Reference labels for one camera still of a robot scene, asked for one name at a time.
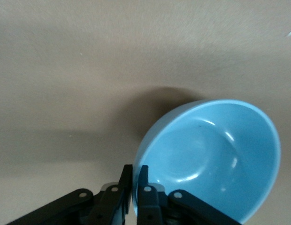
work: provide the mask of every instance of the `light blue bowl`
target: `light blue bowl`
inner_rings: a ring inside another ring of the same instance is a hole
[[[133,204],[142,165],[166,194],[184,189],[234,220],[246,222],[278,173],[280,141],[269,117],[238,100],[196,101],[159,119],[144,137],[133,168]]]

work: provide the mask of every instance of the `beige surface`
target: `beige surface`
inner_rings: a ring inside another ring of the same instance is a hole
[[[289,32],[291,0],[0,0],[0,225],[117,181],[160,116],[202,98],[272,118],[281,168],[246,224],[291,225]]]

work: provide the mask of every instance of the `table surface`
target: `table surface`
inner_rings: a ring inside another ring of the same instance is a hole
[[[0,225],[117,181],[158,118],[205,98],[273,120],[279,175],[246,224],[291,225],[291,1],[0,1]]]

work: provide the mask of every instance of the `bowl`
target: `bowl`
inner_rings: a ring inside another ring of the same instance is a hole
[[[267,198],[278,174],[280,140],[270,118],[239,100],[201,100],[160,118],[133,165],[133,204],[142,165],[149,183],[168,195],[183,189],[234,220],[246,222]]]

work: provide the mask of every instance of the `screw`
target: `screw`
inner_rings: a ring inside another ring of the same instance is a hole
[[[146,186],[145,188],[144,188],[144,191],[145,192],[150,192],[152,189],[151,189],[151,187],[149,187],[149,186]]]
[[[174,197],[175,197],[175,198],[182,198],[183,195],[182,195],[180,192],[175,192],[175,193],[174,193]]]
[[[113,187],[113,188],[111,188],[111,191],[113,191],[113,192],[118,191],[118,187]]]
[[[87,193],[85,193],[85,192],[82,192],[81,194],[79,194],[79,197],[80,198],[84,198],[84,197],[86,197],[87,196]]]

